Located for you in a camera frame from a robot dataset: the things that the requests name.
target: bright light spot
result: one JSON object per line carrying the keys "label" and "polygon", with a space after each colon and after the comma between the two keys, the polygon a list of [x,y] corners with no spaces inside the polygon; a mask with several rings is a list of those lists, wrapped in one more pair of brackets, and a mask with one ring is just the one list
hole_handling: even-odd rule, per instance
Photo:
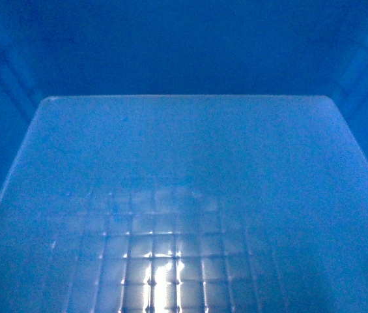
{"label": "bright light spot", "polygon": [[182,261],[178,262],[178,265],[177,265],[177,277],[178,277],[178,280],[179,282],[181,282],[181,271],[185,268],[185,265]]}
{"label": "bright light spot", "polygon": [[146,269],[146,273],[145,273],[145,282],[148,282],[150,280],[150,265],[147,267]]}

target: translucent plastic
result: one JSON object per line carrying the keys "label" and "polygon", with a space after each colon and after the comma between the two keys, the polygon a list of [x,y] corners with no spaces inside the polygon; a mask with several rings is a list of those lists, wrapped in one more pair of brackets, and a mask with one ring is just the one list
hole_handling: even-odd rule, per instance
{"label": "translucent plastic", "polygon": [[368,163],[326,97],[48,98],[0,312],[368,312]]}

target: square grid texture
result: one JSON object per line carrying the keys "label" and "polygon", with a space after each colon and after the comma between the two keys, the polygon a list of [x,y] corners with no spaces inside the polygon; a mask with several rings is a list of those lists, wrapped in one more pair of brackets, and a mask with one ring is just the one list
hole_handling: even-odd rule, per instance
{"label": "square grid texture", "polygon": [[57,217],[41,312],[324,310],[309,252],[221,199],[158,185],[87,198]]}

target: plastic container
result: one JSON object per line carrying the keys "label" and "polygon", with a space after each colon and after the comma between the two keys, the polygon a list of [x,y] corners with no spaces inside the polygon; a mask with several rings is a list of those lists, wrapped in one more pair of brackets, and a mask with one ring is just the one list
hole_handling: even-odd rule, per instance
{"label": "plastic container", "polygon": [[368,312],[368,163],[326,97],[47,98],[0,312]]}

